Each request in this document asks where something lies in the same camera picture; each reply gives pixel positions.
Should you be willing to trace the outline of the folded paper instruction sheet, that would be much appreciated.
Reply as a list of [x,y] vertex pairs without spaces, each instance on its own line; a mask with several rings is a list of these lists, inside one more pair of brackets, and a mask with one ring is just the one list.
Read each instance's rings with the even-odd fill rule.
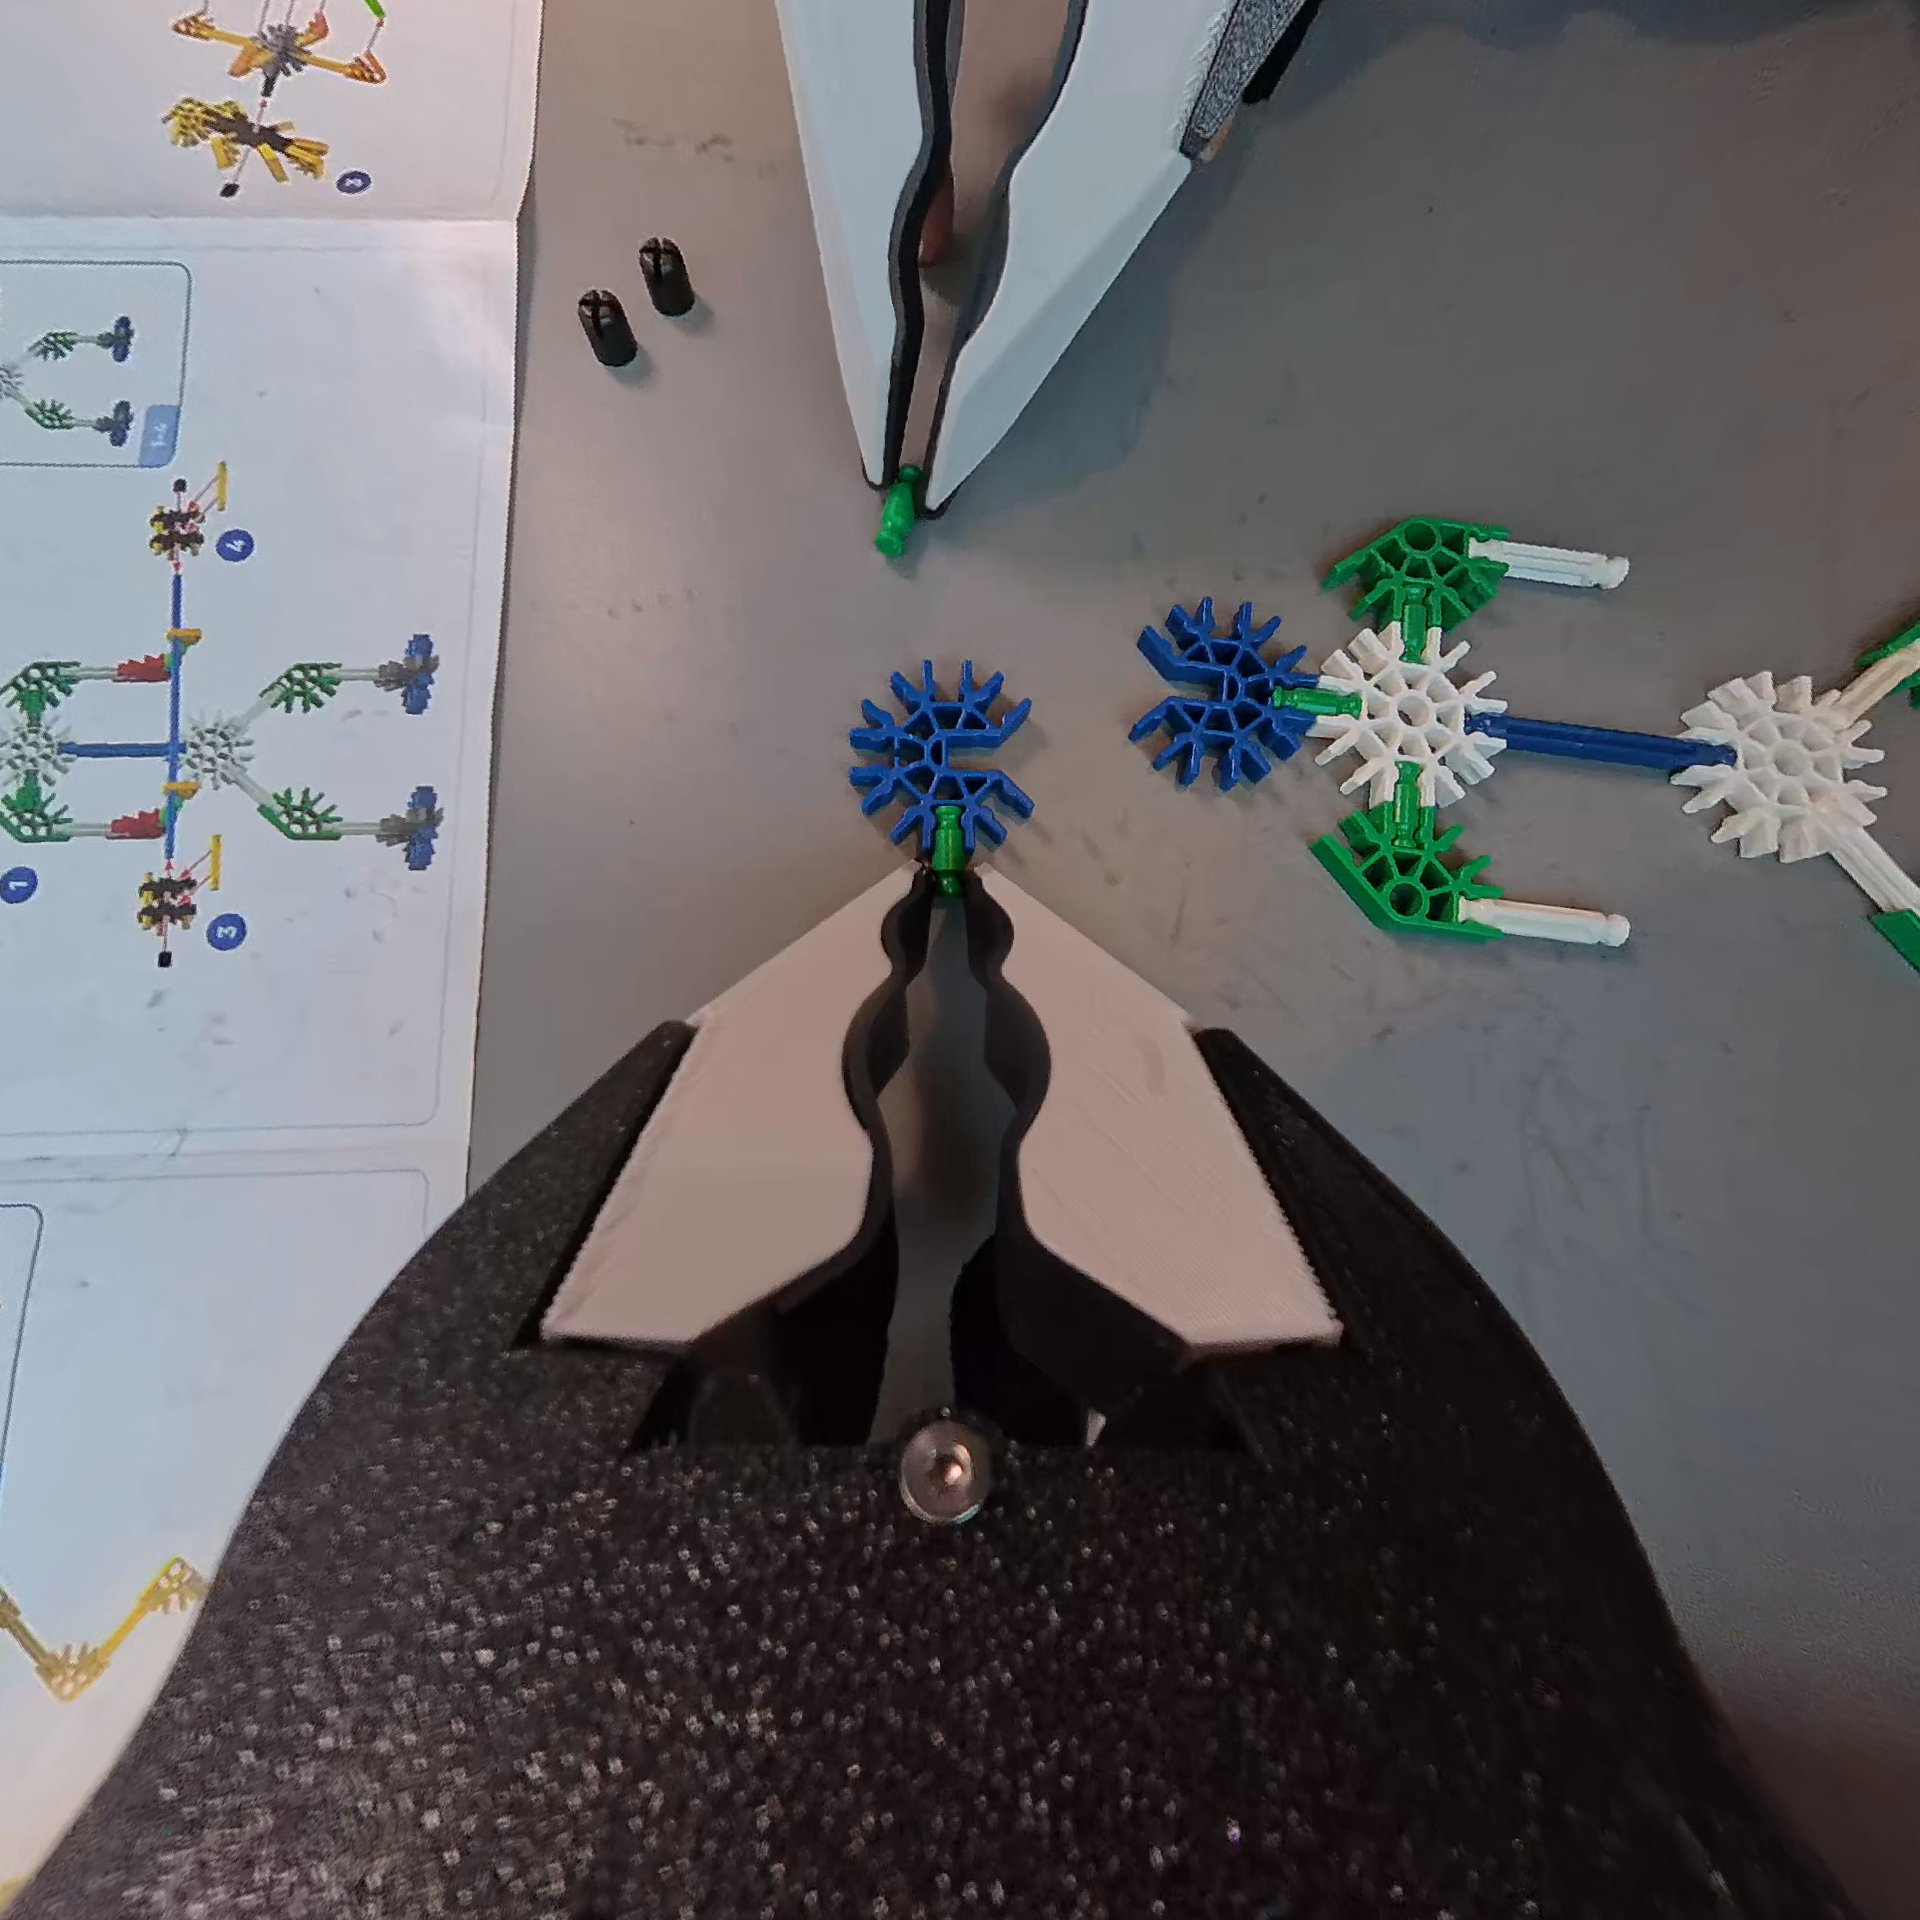
[[463,1191],[539,5],[3,7],[3,1872]]

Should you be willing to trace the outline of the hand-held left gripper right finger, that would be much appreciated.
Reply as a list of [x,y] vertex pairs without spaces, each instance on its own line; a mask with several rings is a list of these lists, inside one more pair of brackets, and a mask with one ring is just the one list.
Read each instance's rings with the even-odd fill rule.
[[1013,1101],[991,1309],[1009,1389],[971,1402],[1080,1445],[1205,1361],[1335,1346],[1342,1325],[1185,1008],[994,872],[967,879],[989,1068]]

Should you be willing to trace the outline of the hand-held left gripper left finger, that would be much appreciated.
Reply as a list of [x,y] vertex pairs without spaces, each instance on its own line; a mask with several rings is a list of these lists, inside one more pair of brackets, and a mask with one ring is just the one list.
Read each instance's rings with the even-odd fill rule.
[[897,1307],[878,1095],[934,906],[923,869],[887,879],[693,1018],[542,1319],[667,1359],[642,1434],[870,1440]]

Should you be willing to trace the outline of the white green blue toy assembly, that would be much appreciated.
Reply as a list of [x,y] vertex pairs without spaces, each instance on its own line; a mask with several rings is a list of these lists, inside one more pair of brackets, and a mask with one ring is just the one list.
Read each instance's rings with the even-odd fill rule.
[[1710,815],[1713,840],[1743,857],[1826,857],[1874,908],[1874,930],[1919,967],[1915,880],[1877,842],[1887,788],[1867,780],[1874,708],[1915,701],[1919,628],[1861,655],[1842,685],[1754,675],[1729,680],[1686,712],[1679,735],[1546,723],[1507,708],[1490,676],[1463,676],[1454,632],[1502,583],[1614,589],[1623,557],[1523,544],[1501,529],[1403,520],[1329,575],[1355,589],[1354,610],[1378,617],[1314,672],[1319,685],[1360,692],[1366,715],[1321,715],[1311,736],[1321,762],[1354,757],[1345,791],[1362,807],[1312,843],[1314,857],[1382,929],[1462,940],[1538,940],[1618,949],[1618,915],[1504,897],[1480,857],[1457,855],[1441,812],[1496,770],[1498,755],[1642,768],[1688,788],[1688,812]]

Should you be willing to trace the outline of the person's right hand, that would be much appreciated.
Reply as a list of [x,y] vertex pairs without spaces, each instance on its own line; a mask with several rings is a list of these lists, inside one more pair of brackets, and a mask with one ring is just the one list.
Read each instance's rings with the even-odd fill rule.
[[955,120],[951,131],[951,192],[937,205],[928,226],[939,248],[922,259],[922,275],[931,291],[959,303],[976,267],[979,244],[992,223],[992,195],[1009,159],[1024,141],[1030,116],[994,111]]

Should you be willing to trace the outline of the blue toy connector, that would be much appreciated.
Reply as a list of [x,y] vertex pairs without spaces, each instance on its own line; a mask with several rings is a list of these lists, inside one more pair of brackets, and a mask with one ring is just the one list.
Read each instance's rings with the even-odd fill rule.
[[1138,655],[1176,692],[1149,708],[1130,729],[1133,741],[1165,739],[1153,768],[1173,768],[1178,784],[1198,780],[1202,762],[1214,762],[1222,788],[1258,784],[1305,743],[1311,713],[1280,712],[1275,688],[1319,685],[1301,667],[1304,647],[1266,659],[1265,647],[1280,626],[1278,617],[1258,623],[1253,603],[1242,603],[1229,628],[1218,628],[1214,601],[1195,608],[1173,605],[1165,624],[1145,626]]
[[863,797],[863,812],[897,812],[891,842],[912,845],[928,865],[934,812],[945,802],[966,807],[970,863],[981,851],[1006,842],[1005,812],[1026,821],[1034,800],[1005,773],[998,755],[1021,731],[1032,701],[1002,700],[1002,675],[979,682],[963,663],[954,692],[945,692],[934,663],[919,680],[891,676],[894,706],[859,706],[863,720],[848,735],[856,763],[848,780]]

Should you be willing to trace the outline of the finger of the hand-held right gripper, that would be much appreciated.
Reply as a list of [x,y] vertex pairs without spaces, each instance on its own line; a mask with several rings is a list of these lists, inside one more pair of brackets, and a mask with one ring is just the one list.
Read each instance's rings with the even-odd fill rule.
[[1005,439],[1187,180],[1185,133],[1229,3],[1080,3],[1043,114],[1009,159],[928,439],[942,512]]
[[870,483],[901,467],[922,236],[951,155],[951,3],[781,3],[833,336]]

